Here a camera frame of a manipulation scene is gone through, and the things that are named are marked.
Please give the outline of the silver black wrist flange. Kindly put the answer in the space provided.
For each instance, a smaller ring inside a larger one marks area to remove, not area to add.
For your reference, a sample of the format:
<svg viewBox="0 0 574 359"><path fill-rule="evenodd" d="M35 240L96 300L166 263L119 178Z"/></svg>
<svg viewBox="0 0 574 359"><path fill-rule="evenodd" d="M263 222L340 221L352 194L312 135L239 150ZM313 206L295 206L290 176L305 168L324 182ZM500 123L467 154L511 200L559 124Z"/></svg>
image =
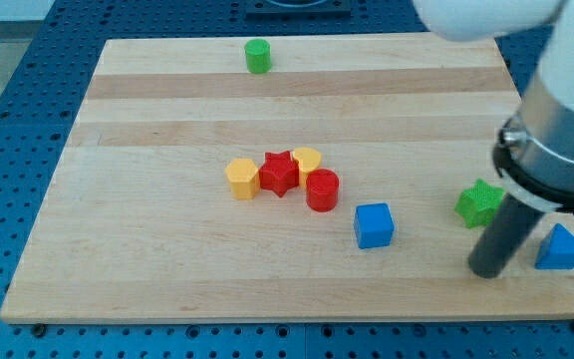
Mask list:
<svg viewBox="0 0 574 359"><path fill-rule="evenodd" d="M574 110L533 76L492 152L507 193L541 212L574 214Z"/></svg>

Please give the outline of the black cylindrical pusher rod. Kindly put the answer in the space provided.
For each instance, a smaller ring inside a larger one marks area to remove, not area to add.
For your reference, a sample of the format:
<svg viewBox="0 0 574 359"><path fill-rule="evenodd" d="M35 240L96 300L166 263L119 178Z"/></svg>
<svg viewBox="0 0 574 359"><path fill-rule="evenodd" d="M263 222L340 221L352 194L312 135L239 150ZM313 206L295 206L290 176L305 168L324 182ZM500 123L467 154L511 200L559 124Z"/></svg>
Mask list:
<svg viewBox="0 0 574 359"><path fill-rule="evenodd" d="M543 216L508 194L470 253L469 269L482 278L497 277Z"/></svg>

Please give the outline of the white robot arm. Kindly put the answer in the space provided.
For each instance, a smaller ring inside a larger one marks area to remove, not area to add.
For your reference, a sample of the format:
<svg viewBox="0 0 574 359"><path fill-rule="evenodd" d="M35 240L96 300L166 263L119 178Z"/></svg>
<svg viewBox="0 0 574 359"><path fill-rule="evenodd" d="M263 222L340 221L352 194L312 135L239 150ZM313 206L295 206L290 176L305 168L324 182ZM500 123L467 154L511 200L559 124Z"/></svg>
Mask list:
<svg viewBox="0 0 574 359"><path fill-rule="evenodd" d="M415 0L425 26L449 41L554 29L514 115L492 150L506 196L468 257L473 273L498 276L547 212L574 214L574 0Z"/></svg>

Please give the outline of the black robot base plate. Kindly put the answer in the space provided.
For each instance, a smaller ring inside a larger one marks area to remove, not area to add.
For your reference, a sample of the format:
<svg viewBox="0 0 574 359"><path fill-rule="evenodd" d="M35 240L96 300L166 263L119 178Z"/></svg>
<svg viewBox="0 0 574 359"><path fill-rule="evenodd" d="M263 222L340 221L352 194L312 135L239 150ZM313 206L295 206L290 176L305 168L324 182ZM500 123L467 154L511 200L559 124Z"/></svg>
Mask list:
<svg viewBox="0 0 574 359"><path fill-rule="evenodd" d="M349 15L352 0L245 0L245 16Z"/></svg>

